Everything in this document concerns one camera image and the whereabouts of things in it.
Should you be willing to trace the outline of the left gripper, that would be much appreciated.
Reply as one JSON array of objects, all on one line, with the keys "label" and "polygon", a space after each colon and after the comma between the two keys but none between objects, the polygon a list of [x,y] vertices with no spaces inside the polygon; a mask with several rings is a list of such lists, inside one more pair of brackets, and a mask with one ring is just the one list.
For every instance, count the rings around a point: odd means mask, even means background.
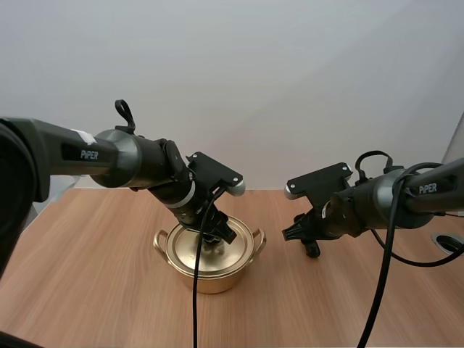
[{"label": "left gripper", "polygon": [[228,216],[215,206],[213,198],[192,198],[182,207],[172,208],[172,213],[184,227],[216,236],[227,244],[236,238],[236,232],[228,224]]}]

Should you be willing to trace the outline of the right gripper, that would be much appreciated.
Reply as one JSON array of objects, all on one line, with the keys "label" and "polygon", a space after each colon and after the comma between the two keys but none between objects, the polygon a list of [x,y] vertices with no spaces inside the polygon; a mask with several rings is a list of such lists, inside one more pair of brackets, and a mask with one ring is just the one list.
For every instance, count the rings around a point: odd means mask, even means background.
[{"label": "right gripper", "polygon": [[291,240],[329,240],[326,234],[320,212],[311,208],[305,214],[301,213],[294,217],[294,223],[282,230],[285,241]]}]

